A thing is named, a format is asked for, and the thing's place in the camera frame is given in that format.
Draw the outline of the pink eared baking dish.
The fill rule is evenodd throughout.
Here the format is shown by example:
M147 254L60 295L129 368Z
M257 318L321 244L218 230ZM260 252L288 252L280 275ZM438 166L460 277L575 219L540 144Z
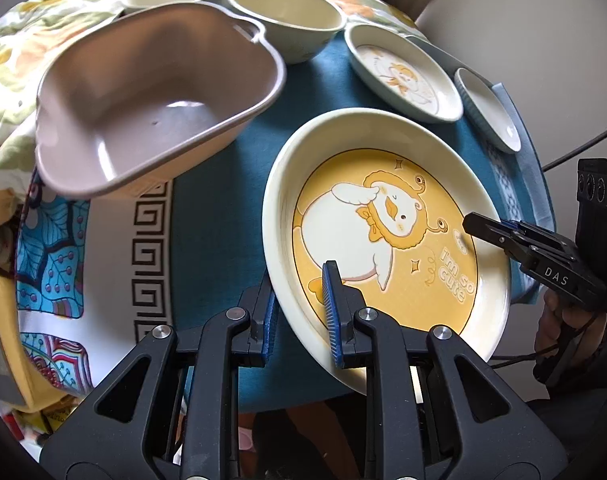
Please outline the pink eared baking dish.
M141 196L231 144L285 80L284 60L252 18L211 3L128 14L46 70L38 174L75 200Z

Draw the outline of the colourful patterned cloth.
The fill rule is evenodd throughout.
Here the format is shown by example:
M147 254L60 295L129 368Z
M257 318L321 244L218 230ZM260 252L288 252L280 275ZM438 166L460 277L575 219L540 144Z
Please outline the colourful patterned cloth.
M16 252L20 340L57 389L86 396L154 326L172 322L172 185L67 200L34 176Z

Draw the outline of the small duck plate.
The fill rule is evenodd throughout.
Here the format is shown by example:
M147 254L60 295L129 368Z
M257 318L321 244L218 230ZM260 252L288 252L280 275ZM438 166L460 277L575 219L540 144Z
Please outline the small duck plate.
M401 114L453 124L464 114L454 82L424 50L381 26L350 24L343 33L361 81Z

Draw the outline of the small blue ribbed dish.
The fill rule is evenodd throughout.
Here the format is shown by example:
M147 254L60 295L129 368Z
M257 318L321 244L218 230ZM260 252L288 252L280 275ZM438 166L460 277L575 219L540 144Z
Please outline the small blue ribbed dish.
M517 128L491 88L465 67L455 71L454 84L466 115L494 148L507 154L518 153L521 141Z

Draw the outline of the teal blue towel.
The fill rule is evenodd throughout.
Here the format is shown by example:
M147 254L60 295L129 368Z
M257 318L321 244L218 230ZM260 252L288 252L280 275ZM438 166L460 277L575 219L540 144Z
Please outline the teal blue towel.
M261 282L263 194L278 152L308 120L354 106L387 105L354 73L345 40L337 36L311 61L288 66L279 98L232 144L174 181L169 254L178 330L204 324ZM501 218L555 229L550 192L527 131L520 152L509 155L467 118L430 129L477 174Z

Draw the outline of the large yellow duck plate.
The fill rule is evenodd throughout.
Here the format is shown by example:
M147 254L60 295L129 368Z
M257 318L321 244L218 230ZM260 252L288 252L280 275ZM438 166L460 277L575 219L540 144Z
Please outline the large yellow duck plate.
M375 108L320 114L279 151L263 197L266 266L282 312L315 362L363 391L364 370L333 360L322 268L401 325L445 324L489 358L509 314L509 262L463 228L497 216L465 160L428 129Z

